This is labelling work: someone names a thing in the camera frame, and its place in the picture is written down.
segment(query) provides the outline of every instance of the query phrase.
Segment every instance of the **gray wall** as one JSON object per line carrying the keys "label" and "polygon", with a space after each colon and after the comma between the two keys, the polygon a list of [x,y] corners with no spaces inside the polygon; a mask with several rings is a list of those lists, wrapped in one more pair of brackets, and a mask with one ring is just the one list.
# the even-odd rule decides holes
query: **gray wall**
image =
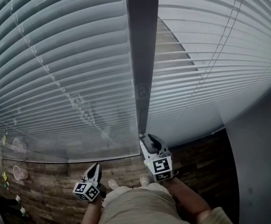
{"label": "gray wall", "polygon": [[240,224],[271,224],[271,92],[226,130],[237,168]]}

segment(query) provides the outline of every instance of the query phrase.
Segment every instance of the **glass pane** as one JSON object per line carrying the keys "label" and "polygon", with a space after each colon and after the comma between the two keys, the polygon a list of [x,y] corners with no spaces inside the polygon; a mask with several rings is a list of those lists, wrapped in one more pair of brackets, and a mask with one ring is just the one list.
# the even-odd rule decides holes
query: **glass pane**
{"label": "glass pane", "polygon": [[271,0],[159,0],[147,131],[209,135],[271,87]]}
{"label": "glass pane", "polygon": [[5,158],[139,154],[126,0],[0,0]]}

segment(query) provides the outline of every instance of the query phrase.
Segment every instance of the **dark vertical window frame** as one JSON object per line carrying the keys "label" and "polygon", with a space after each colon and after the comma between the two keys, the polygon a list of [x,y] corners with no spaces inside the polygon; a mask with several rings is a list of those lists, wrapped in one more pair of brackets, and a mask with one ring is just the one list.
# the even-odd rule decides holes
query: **dark vertical window frame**
{"label": "dark vertical window frame", "polygon": [[148,120],[158,19],[158,0],[127,0],[139,134]]}

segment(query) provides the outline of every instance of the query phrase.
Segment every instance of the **wood paneling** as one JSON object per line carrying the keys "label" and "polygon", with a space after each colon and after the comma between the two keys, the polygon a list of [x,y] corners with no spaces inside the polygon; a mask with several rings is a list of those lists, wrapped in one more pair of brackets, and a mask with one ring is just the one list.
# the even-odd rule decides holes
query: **wood paneling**
{"label": "wood paneling", "polygon": [[[234,223],[238,222],[239,193],[236,167],[225,131],[171,148],[174,168],[179,178],[204,197],[211,207],[222,206]],[[0,149],[0,196],[21,196],[28,217],[3,215],[9,223],[80,223],[87,203],[72,193],[74,185],[91,163],[45,164],[2,159]],[[139,177],[147,174],[142,156],[100,162],[102,183],[109,179],[120,185],[139,186]],[[16,181],[14,165],[26,168],[29,178]],[[3,187],[2,172],[6,172],[9,191]]]}

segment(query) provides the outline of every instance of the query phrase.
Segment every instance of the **person's arm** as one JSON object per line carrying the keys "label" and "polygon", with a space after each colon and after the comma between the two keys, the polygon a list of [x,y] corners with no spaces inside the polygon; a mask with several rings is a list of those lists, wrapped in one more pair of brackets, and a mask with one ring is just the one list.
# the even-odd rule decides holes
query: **person's arm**
{"label": "person's arm", "polygon": [[196,219],[197,223],[203,221],[211,213],[208,203],[178,178],[165,181],[169,190],[178,198],[183,207]]}
{"label": "person's arm", "polygon": [[101,205],[102,200],[101,195],[99,194],[93,202],[89,203],[81,224],[98,224],[100,220]]}

